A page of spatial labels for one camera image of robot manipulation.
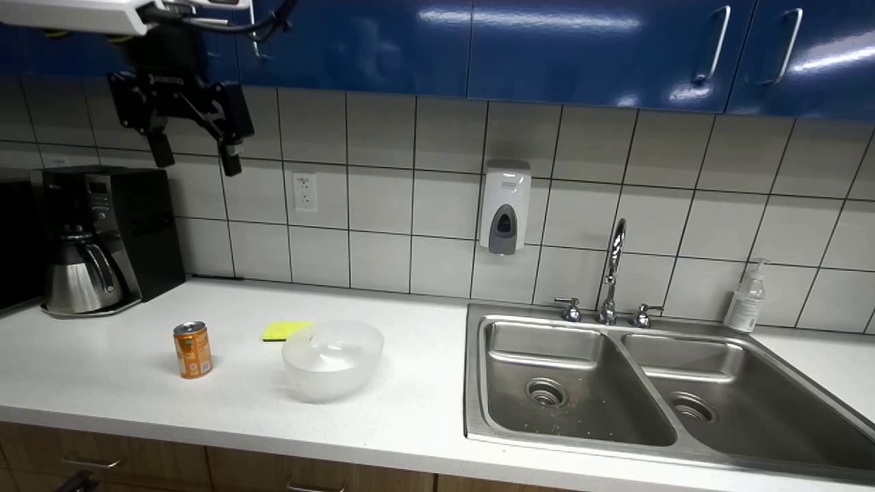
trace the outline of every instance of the backsplash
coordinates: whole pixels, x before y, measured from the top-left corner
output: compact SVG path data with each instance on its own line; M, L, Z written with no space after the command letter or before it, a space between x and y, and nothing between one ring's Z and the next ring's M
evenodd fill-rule
M192 274L594 307L615 220L619 308L720 319L765 256L759 322L875 334L873 127L245 88L256 138L225 179L173 121ZM0 168L154 168L100 80L0 77ZM487 162L528 162L528 247L475 247Z

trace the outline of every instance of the faucet handle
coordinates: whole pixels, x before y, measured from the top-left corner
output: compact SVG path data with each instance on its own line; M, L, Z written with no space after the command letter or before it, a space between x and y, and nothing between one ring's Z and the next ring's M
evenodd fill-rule
M557 307L564 307L560 318L568 322L579 322L583 313L579 313L579 297L554 297Z
M641 303L631 326L647 328L654 318L662 318L664 307Z

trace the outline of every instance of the cabinet handle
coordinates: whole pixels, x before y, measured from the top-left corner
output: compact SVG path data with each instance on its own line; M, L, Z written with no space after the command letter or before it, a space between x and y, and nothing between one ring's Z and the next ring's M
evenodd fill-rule
M325 486L300 486L300 485L286 485L286 492L347 492L347 486L325 490Z
M794 51L796 51L796 39L798 39L798 30L800 30L800 21L803 21L803 12L800 12L800 8L794 8L794 12L788 12L788 15L794 17L794 30L790 30L790 41L788 41L788 51L784 51L781 69L777 71L777 77L774 77L772 84L777 84L777 83L784 80L784 75L788 75L788 69L790 69L790 57L794 57Z
M122 459L113 459L113 461L99 461L99 459L59 459L59 464L68 464L68 467L81 467L81 471L116 471L122 464Z
M713 54L710 54L710 67L708 67L708 75L699 77L699 83L708 83L716 75L716 67L720 67L720 57L723 57L723 47L728 41L728 30L729 30L729 21L733 21L733 8L723 5L720 17L723 17L723 21L720 21L720 36L716 36L716 47L713 47Z

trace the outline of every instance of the drain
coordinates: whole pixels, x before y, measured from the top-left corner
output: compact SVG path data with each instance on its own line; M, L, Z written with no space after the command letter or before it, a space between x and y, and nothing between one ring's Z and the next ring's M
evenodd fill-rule
M568 397L564 390L564 385L553 377L533 377L528 382L528 399L542 405L542 407L554 407L564 405Z
M713 420L713 414L706 407L706 401L698 397L698 395L687 395L687 390L679 390L672 397L672 407L682 419L688 419L688 420Z

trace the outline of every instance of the small can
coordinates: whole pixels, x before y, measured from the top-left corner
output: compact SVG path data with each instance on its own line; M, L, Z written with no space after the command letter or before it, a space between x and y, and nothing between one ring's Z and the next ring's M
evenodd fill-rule
M211 336L204 322L184 322L173 328L174 359L187 379L203 377L214 369Z

